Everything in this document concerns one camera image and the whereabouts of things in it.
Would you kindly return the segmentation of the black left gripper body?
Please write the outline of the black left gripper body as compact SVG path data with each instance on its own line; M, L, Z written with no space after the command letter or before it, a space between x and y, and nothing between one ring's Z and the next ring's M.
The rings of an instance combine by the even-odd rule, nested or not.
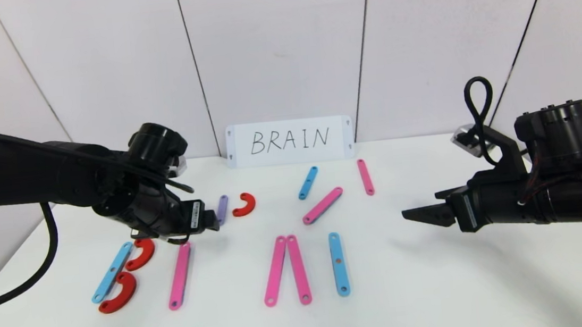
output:
M180 201L173 192L167 189L163 192L165 207L162 208L161 237L166 241L179 241L202 233L205 229L202 201Z

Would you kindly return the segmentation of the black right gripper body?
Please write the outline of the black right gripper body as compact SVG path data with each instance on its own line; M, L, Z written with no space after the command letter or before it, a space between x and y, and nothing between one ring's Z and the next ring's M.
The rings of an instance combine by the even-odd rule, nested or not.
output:
M519 205L526 175L519 179L485 177L470 179L468 190L446 200L452 207L463 232L477 232L488 224L549 224L539 205L532 199Z

